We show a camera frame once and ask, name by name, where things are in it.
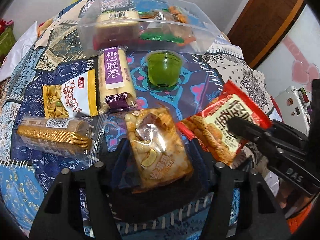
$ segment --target pink heart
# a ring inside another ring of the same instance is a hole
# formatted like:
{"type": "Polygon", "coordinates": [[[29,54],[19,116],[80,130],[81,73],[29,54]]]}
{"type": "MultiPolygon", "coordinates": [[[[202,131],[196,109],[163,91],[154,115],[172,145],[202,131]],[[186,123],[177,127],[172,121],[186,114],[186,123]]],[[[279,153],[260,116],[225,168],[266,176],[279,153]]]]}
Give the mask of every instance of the pink heart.
{"type": "Polygon", "coordinates": [[[295,60],[292,64],[292,81],[307,85],[310,81],[309,74],[303,70],[303,64],[299,60],[295,60]]]}
{"type": "Polygon", "coordinates": [[[319,74],[319,70],[318,70],[318,67],[311,63],[308,67],[308,70],[307,70],[308,74],[309,74],[309,78],[310,78],[310,81],[309,83],[306,85],[306,91],[308,92],[312,92],[312,80],[313,79],[318,79],[320,74],[319,74]]]}

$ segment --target snack bag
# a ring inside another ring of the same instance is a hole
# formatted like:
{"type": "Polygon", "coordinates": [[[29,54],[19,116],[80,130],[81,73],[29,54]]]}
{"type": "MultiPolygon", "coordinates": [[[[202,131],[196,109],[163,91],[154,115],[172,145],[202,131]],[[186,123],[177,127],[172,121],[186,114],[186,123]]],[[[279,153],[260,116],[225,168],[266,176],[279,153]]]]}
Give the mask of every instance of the snack bag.
{"type": "Polygon", "coordinates": [[[243,138],[228,131],[227,120],[233,116],[264,129],[272,125],[265,113],[229,80],[218,98],[211,101],[202,112],[180,121],[177,127],[189,140],[198,138],[203,149],[211,152],[217,161],[231,165],[246,143],[243,138]]]}
{"type": "Polygon", "coordinates": [[[112,120],[118,117],[124,120],[141,190],[164,186],[192,174],[193,167],[166,108],[142,109],[114,116],[117,118],[111,117],[112,120]]]}
{"type": "Polygon", "coordinates": [[[138,19],[138,11],[132,8],[114,8],[102,12],[96,21],[93,48],[99,50],[137,40],[140,31],[138,19]]]}
{"type": "Polygon", "coordinates": [[[95,70],[93,69],[62,85],[43,86],[45,117],[97,115],[95,82],[95,70]]]}
{"type": "Polygon", "coordinates": [[[119,47],[103,50],[99,56],[99,112],[136,105],[134,89],[125,51],[119,47]]]}
{"type": "MultiPolygon", "coordinates": [[[[140,18],[155,19],[172,22],[187,22],[187,16],[180,13],[179,17],[166,10],[153,10],[140,15],[140,18]]],[[[151,22],[145,31],[140,35],[142,40],[170,41],[184,46],[187,43],[195,41],[189,27],[183,25],[151,22]]]]}
{"type": "Polygon", "coordinates": [[[86,155],[92,144],[89,124],[77,118],[26,116],[18,125],[17,134],[31,149],[64,157],[86,155]]]}

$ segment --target metal bolt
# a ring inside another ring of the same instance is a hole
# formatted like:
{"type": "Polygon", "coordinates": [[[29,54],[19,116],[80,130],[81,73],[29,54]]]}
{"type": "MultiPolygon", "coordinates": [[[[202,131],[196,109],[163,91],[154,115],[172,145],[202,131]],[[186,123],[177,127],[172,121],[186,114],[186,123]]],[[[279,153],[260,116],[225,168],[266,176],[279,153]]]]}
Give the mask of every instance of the metal bolt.
{"type": "Polygon", "coordinates": [[[64,174],[64,175],[66,175],[69,171],[70,171],[69,168],[63,168],[63,169],[61,170],[61,173],[64,174]]]}
{"type": "Polygon", "coordinates": [[[277,148],[278,153],[284,153],[284,150],[281,148],[277,148]]]}
{"type": "Polygon", "coordinates": [[[103,162],[96,162],[96,163],[94,164],[94,166],[95,166],[96,168],[101,168],[103,165],[104,165],[103,162]]]}
{"type": "Polygon", "coordinates": [[[216,167],[219,169],[222,169],[224,166],[226,166],[223,162],[217,162],[216,167]]]}
{"type": "Polygon", "coordinates": [[[255,168],[252,168],[250,170],[250,172],[253,174],[253,175],[257,175],[258,174],[258,171],[255,169],[255,168]]]}

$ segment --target green jelly cup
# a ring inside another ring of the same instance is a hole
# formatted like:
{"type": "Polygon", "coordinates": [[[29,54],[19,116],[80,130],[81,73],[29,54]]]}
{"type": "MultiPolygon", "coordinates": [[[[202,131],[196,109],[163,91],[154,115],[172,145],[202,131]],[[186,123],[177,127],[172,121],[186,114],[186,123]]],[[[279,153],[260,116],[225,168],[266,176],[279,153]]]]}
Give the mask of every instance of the green jelly cup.
{"type": "Polygon", "coordinates": [[[162,88],[172,87],[178,82],[184,58],[170,50],[155,50],[146,55],[149,81],[162,88]]]}

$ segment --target bed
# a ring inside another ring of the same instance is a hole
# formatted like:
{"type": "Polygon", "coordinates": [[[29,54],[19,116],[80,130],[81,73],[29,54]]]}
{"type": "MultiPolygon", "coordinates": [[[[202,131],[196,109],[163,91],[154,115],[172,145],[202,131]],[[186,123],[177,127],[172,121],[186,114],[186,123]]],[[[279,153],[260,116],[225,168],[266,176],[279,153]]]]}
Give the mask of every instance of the bed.
{"type": "MultiPolygon", "coordinates": [[[[45,194],[61,169],[67,167],[78,171],[92,165],[22,147],[17,144],[16,130],[24,114],[44,116],[43,85],[63,83],[72,74],[80,75],[86,71],[88,60],[82,51],[76,25],[93,1],[79,0],[56,15],[17,65],[10,81],[2,85],[0,190],[7,209],[27,235],[45,194]]],[[[140,107],[154,107],[156,102],[160,102],[170,109],[175,121],[178,121],[201,111],[231,79],[271,119],[278,117],[263,73],[250,69],[241,49],[230,44],[223,34],[217,37],[204,56],[183,55],[188,67],[182,71],[180,81],[172,90],[150,90],[146,85],[144,81],[147,76],[143,69],[146,53],[127,54],[140,107]],[[185,98],[191,98],[192,104],[185,98]]],[[[253,144],[248,148],[254,165],[258,167],[263,157],[253,144]]],[[[124,239],[149,236],[196,239],[201,233],[211,198],[212,193],[209,193],[156,220],[138,225],[116,221],[117,227],[124,239]]],[[[81,192],[80,200],[84,230],[87,235],[93,236],[85,192],[81,192]]],[[[230,225],[236,223],[238,206],[239,192],[234,190],[230,225]]]]}

